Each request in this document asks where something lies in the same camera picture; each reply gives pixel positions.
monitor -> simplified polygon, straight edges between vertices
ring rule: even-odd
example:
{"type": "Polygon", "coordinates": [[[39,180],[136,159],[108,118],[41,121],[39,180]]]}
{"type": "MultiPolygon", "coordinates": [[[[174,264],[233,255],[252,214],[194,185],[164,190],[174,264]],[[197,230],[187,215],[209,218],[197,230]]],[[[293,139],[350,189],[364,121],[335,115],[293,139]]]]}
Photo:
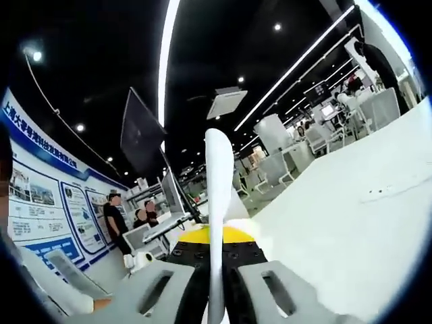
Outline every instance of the monitor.
{"type": "Polygon", "coordinates": [[[173,174],[170,168],[167,170],[167,174],[161,181],[162,191],[167,199],[169,211],[171,215],[174,213],[184,214],[184,208],[182,199],[177,191],[176,183],[174,182],[173,174]]]}
{"type": "Polygon", "coordinates": [[[123,116],[120,147],[135,171],[148,172],[159,164],[159,147],[164,137],[165,130],[131,88],[123,116]]]}
{"type": "Polygon", "coordinates": [[[321,108],[321,113],[323,114],[324,117],[328,117],[334,111],[335,111],[335,109],[333,108],[333,106],[331,104],[328,104],[324,108],[321,108]]]}

computer monitor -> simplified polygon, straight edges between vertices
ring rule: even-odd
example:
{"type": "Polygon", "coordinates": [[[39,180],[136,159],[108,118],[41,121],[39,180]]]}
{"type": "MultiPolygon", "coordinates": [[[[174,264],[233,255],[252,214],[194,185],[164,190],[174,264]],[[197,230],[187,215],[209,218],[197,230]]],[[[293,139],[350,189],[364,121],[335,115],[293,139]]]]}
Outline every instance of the computer monitor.
{"type": "Polygon", "coordinates": [[[331,115],[334,111],[335,111],[335,109],[333,108],[333,106],[331,104],[328,104],[324,108],[321,108],[321,113],[323,114],[324,118],[331,115]]]}
{"type": "Polygon", "coordinates": [[[163,177],[161,181],[161,186],[162,186],[162,191],[167,199],[167,203],[171,215],[174,215],[175,213],[184,214],[185,212],[184,212],[182,200],[177,191],[177,186],[176,183],[174,182],[173,174],[170,168],[168,168],[167,174],[165,174],[165,177],[163,177]]]}

poster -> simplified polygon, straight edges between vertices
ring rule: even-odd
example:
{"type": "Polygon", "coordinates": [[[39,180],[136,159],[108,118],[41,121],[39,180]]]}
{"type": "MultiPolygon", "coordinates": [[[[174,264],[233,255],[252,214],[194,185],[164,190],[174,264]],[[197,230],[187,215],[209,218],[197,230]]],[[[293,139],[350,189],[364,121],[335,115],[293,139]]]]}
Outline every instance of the poster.
{"type": "Polygon", "coordinates": [[[71,237],[58,181],[21,163],[14,163],[9,183],[7,231],[14,242],[35,251],[48,266],[44,255],[56,248],[73,262],[83,259],[71,237]]]}
{"type": "Polygon", "coordinates": [[[107,197],[100,192],[92,192],[86,190],[88,201],[92,205],[93,215],[97,220],[97,224],[99,229],[102,232],[103,238],[107,244],[111,243],[111,236],[109,236],[107,223],[105,222],[105,218],[103,217],[103,205],[107,203],[107,197]]]}
{"type": "Polygon", "coordinates": [[[81,247],[89,254],[95,254],[105,247],[105,243],[95,225],[86,197],[79,187],[61,183],[65,207],[73,224],[81,247]]]}
{"type": "Polygon", "coordinates": [[[36,125],[10,89],[0,107],[0,122],[11,136],[13,175],[9,185],[8,234],[47,266],[45,254],[62,249],[80,269],[109,254],[111,241],[103,218],[82,188],[95,192],[128,188],[92,169],[36,125]]]}

black ceiling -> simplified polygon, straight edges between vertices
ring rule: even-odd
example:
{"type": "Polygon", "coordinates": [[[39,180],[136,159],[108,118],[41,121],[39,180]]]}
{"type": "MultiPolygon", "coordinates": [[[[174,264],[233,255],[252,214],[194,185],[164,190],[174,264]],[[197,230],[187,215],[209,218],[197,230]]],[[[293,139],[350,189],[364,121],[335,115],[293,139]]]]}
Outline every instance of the black ceiling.
{"type": "MultiPolygon", "coordinates": [[[[350,1],[337,3],[341,12],[351,5],[350,1]]],[[[119,147],[122,115],[131,86],[152,111],[157,110],[159,53],[167,6],[168,0],[100,0],[40,9],[35,13],[39,19],[35,18],[31,31],[22,39],[11,65],[11,89],[31,118],[79,159],[130,186],[138,175],[119,147]],[[22,53],[25,46],[43,54],[41,62],[30,63],[52,106],[69,125],[86,125],[80,136],[104,159],[113,157],[119,175],[52,113],[30,75],[22,53]]],[[[174,170],[180,173],[191,162],[193,166],[203,163],[203,139],[210,127],[224,131],[235,151],[249,142],[263,112],[349,28],[360,23],[360,18],[357,12],[351,13],[345,20],[346,28],[332,31],[234,132],[240,120],[332,23],[319,0],[181,0],[171,42],[165,104],[166,151],[174,170]],[[277,22],[282,26],[279,32],[273,29],[277,22]],[[238,84],[238,76],[244,76],[243,84],[238,84]],[[248,91],[237,110],[207,121],[215,89],[237,85],[248,91]]],[[[298,114],[295,109],[284,115],[293,101],[303,98],[302,92],[312,82],[328,77],[347,59],[343,47],[334,50],[266,115],[279,113],[285,120],[298,114]]],[[[341,73],[351,67],[347,65],[341,73]]],[[[144,176],[160,176],[164,166],[162,159],[155,161],[155,168],[144,176]]]]}

ceiling vent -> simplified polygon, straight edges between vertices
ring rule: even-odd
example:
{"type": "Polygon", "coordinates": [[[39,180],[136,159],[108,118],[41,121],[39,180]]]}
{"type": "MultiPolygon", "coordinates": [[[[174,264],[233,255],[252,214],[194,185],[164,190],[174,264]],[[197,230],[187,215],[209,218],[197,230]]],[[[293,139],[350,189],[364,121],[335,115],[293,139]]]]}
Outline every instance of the ceiling vent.
{"type": "Polygon", "coordinates": [[[237,86],[232,86],[230,88],[217,89],[216,93],[217,96],[211,105],[207,119],[232,113],[237,109],[248,92],[240,90],[237,86]]]}

